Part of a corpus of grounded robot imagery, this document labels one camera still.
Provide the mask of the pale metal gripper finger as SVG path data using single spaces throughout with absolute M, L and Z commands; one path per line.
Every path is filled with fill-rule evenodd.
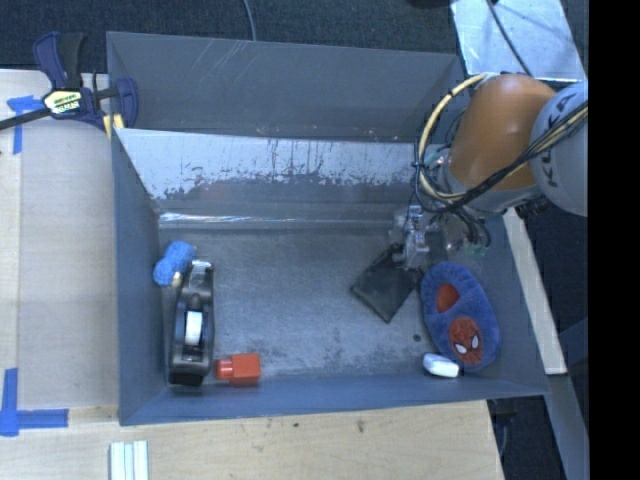
M 429 253 L 429 245 L 423 237 L 407 237 L 402 244 L 393 244 L 391 250 L 396 266 L 418 269 Z
M 392 237 L 423 236 L 425 231 L 425 225 L 422 223 L 423 213 L 421 206 L 407 206 L 397 209 L 393 215 Z

